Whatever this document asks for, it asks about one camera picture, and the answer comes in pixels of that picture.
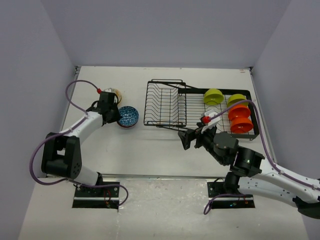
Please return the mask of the white floral leaf bowl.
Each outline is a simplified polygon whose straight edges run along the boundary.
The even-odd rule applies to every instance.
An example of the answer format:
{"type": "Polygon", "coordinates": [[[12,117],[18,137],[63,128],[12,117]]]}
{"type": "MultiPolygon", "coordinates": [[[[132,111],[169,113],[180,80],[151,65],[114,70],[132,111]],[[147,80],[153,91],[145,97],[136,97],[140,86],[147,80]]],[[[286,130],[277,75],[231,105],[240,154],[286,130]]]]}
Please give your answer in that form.
{"type": "Polygon", "coordinates": [[[114,100],[115,103],[119,104],[122,101],[122,94],[121,92],[116,88],[106,88],[104,89],[105,92],[114,93],[116,95],[116,99],[114,100]]]}

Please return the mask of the blue white patterned bowl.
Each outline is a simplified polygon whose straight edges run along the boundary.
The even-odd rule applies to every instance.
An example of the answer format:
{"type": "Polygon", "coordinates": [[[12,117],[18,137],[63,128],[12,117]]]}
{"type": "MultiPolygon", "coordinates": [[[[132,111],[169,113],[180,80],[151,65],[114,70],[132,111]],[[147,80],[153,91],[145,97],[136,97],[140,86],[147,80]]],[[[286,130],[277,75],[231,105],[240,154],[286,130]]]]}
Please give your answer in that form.
{"type": "Polygon", "coordinates": [[[121,118],[117,121],[117,124],[129,126],[138,123],[139,112],[136,108],[132,106],[122,106],[118,110],[121,118]]]}

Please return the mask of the red pink patterned bowl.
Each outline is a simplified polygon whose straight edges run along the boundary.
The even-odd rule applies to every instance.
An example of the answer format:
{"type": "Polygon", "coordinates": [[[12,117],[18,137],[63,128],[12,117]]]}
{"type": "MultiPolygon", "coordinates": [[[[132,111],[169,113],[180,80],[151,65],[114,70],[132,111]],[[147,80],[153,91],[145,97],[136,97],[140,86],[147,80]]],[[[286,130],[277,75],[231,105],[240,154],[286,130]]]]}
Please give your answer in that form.
{"type": "Polygon", "coordinates": [[[132,125],[122,125],[122,124],[118,124],[121,128],[123,129],[130,129],[135,127],[136,124],[132,124],[132,125]]]}

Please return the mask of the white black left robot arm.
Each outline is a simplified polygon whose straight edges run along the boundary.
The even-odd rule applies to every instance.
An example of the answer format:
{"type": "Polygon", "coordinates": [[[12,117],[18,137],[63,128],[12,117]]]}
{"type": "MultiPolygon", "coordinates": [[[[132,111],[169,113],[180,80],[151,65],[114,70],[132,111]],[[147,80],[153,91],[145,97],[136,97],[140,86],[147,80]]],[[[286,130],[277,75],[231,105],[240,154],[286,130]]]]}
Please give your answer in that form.
{"type": "Polygon", "coordinates": [[[99,181],[98,172],[83,165],[81,145],[102,126],[121,119],[118,101],[115,93],[102,91],[80,120],[64,131],[49,133],[44,143],[41,171],[86,186],[94,197],[101,195],[104,184],[99,181]]]}

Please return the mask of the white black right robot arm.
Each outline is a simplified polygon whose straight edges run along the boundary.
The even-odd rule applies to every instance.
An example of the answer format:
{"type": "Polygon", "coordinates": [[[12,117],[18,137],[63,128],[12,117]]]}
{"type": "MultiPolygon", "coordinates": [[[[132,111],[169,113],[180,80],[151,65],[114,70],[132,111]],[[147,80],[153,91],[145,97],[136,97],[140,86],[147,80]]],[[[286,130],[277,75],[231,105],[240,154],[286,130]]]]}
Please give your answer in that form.
{"type": "Polygon", "coordinates": [[[179,131],[185,150],[195,141],[195,148],[204,148],[220,165],[228,166],[223,184],[211,197],[203,213],[207,215],[218,198],[244,199],[258,195],[286,203],[304,216],[320,217],[320,181],[294,173],[266,159],[261,153],[239,145],[238,139],[216,127],[179,131]]]}

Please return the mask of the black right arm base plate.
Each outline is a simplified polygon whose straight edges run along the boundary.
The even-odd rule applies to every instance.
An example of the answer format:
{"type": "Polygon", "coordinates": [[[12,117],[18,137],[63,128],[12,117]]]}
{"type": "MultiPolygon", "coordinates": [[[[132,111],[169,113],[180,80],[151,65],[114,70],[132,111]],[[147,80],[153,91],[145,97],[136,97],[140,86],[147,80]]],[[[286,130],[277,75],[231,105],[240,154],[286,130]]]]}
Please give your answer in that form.
{"type": "MultiPolygon", "coordinates": [[[[227,192],[223,188],[224,181],[222,178],[218,178],[214,181],[207,182],[208,199],[226,194],[227,192]]],[[[232,197],[232,196],[220,196],[216,198],[211,204],[210,208],[213,209],[251,209],[255,208],[254,197],[252,195],[246,195],[246,197],[232,197]]]]}

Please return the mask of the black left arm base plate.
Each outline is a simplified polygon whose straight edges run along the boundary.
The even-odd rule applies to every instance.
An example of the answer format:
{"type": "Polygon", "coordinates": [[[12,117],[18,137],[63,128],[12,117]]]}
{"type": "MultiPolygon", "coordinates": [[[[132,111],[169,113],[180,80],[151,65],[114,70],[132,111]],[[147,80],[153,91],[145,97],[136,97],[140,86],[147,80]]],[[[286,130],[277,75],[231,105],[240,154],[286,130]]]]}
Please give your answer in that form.
{"type": "Polygon", "coordinates": [[[74,209],[119,209],[118,186],[105,188],[75,187],[72,208],[74,209]]]}

